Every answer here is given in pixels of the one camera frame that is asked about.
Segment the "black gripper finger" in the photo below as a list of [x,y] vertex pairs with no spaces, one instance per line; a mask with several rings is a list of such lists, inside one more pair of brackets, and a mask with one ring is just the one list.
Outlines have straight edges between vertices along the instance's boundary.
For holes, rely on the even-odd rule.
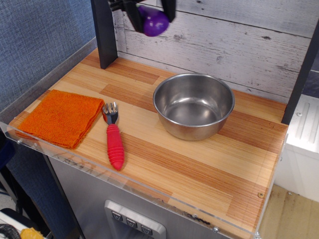
[[132,26],[137,32],[144,32],[144,23],[135,0],[109,0],[111,11],[121,10],[127,13]]
[[173,22],[176,14],[176,0],[161,0],[161,4],[169,22]]

